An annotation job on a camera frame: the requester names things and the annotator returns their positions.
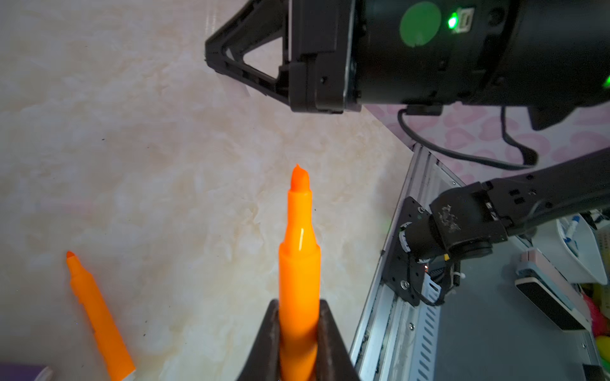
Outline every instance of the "yellow object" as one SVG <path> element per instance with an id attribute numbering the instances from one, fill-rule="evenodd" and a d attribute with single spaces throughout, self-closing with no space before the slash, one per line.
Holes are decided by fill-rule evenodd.
<path id="1" fill-rule="evenodd" d="M 318 352 L 320 247 L 311 223 L 309 175 L 298 165 L 288 192 L 288 226 L 279 246 L 279 361 L 282 381 L 309 381 Z"/>
<path id="2" fill-rule="evenodd" d="M 604 360 L 610 361 L 610 337 L 597 336 L 595 338 L 595 344 L 597 344 L 597 349 L 600 351 L 600 356 Z"/>
<path id="3" fill-rule="evenodd" d="M 70 280 L 72 291 L 85 307 L 98 349 L 106 362 L 110 379 L 111 381 L 122 381 L 135 371 L 135 365 L 123 343 L 121 333 L 112 320 L 112 315 L 106 307 L 93 276 L 85 270 L 81 261 L 71 251 L 68 251 L 66 255 L 66 263 L 72 276 Z"/>

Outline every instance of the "green circular sticker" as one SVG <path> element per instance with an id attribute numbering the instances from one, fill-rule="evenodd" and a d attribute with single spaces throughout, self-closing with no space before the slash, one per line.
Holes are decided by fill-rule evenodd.
<path id="1" fill-rule="evenodd" d="M 420 1 L 407 9 L 400 20 L 400 38 L 412 48 L 429 43 L 440 28 L 440 9 L 429 1 Z"/>

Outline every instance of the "purple object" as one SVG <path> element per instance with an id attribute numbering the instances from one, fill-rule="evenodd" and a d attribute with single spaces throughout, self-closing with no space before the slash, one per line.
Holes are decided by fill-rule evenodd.
<path id="1" fill-rule="evenodd" d="M 0 363 L 2 381 L 49 381 L 53 370 L 45 365 Z"/>

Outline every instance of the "wire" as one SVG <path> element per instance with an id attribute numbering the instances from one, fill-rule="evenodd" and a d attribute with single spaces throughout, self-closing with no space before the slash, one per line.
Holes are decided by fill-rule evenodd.
<path id="1" fill-rule="evenodd" d="M 410 271 L 408 271 L 407 272 L 407 281 L 411 285 L 411 291 L 413 291 L 413 293 L 415 295 L 417 295 L 417 297 L 422 301 L 422 303 L 429 305 L 430 307 L 438 307 L 438 306 L 442 305 L 443 303 L 445 303 L 445 295 L 453 288 L 453 287 L 451 287 L 451 266 L 452 265 L 453 265 L 453 261 L 451 259 L 449 259 L 448 261 L 445 261 L 445 270 L 443 272 L 443 276 L 441 278 L 441 283 L 439 285 L 440 293 L 439 293 L 439 297 L 436 299 L 436 301 L 434 301 L 434 302 L 430 301 L 427 297 L 422 295 L 422 293 L 418 289 L 413 287 L 413 285 L 411 283 Z"/>
<path id="2" fill-rule="evenodd" d="M 455 287 L 459 287 L 459 284 L 462 281 L 461 270 L 462 270 L 462 261 L 456 260 L 453 263 L 453 271 L 451 272 L 453 274 L 452 281 L 453 281 L 453 285 Z"/>
<path id="3" fill-rule="evenodd" d="M 483 165 L 493 166 L 495 168 L 505 169 L 507 171 L 520 171 L 521 169 L 531 169 L 536 166 L 538 163 L 538 153 L 533 149 L 526 147 L 519 142 L 515 141 L 508 133 L 506 132 L 506 107 L 502 106 L 500 109 L 500 123 L 502 125 L 502 139 L 506 142 L 506 144 L 517 148 L 521 151 L 521 155 L 523 156 L 523 164 L 514 164 L 508 162 L 502 162 L 499 160 L 495 160 L 492 158 L 487 158 L 483 156 L 474 156 L 468 154 L 461 154 L 460 152 L 451 151 L 449 149 L 445 149 L 443 147 L 437 146 L 425 140 L 421 136 L 417 135 L 407 124 L 404 122 L 404 114 L 407 112 L 407 109 L 402 109 L 398 112 L 398 124 L 403 129 L 403 131 L 417 143 L 420 143 L 422 146 L 428 148 L 431 151 L 439 152 L 445 156 L 449 156 L 452 158 L 456 158 L 458 160 L 466 160 L 469 162 L 475 162 Z"/>
<path id="4" fill-rule="evenodd" d="M 430 276 L 430 278 L 432 279 L 432 281 L 434 283 L 439 283 L 441 281 L 441 279 L 443 279 L 443 276 L 445 276 L 445 268 L 441 267 L 441 268 L 429 271 L 428 275 Z"/>

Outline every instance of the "green light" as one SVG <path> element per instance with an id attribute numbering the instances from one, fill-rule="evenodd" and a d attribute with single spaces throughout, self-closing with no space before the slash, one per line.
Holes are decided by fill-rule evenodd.
<path id="1" fill-rule="evenodd" d="M 458 26 L 458 14 L 456 12 L 451 14 L 451 18 L 447 21 L 447 24 L 449 25 L 449 29 L 455 29 L 456 26 Z"/>

